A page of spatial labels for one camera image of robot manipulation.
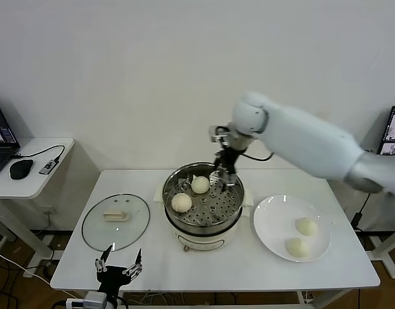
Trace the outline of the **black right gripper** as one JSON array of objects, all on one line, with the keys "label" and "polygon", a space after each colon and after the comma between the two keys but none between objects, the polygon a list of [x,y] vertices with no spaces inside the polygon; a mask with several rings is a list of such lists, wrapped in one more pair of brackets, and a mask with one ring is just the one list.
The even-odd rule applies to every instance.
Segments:
[{"label": "black right gripper", "polygon": [[216,171],[220,167],[226,170],[226,172],[221,172],[223,192],[233,188],[236,184],[237,175],[229,173],[236,172],[235,163],[240,155],[241,151],[235,150],[231,147],[222,147],[222,150],[216,153],[216,158],[214,160],[214,170]]}]

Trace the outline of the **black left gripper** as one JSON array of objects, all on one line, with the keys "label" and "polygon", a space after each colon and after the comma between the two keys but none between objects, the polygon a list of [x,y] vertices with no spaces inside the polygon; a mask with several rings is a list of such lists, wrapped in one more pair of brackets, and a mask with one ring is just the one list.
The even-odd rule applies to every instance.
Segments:
[{"label": "black left gripper", "polygon": [[137,253],[134,264],[129,268],[106,266],[106,261],[112,249],[113,245],[110,245],[103,251],[100,258],[95,259],[96,278],[100,283],[98,292],[118,293],[122,286],[128,285],[132,281],[131,277],[137,277],[143,270],[141,249]]}]

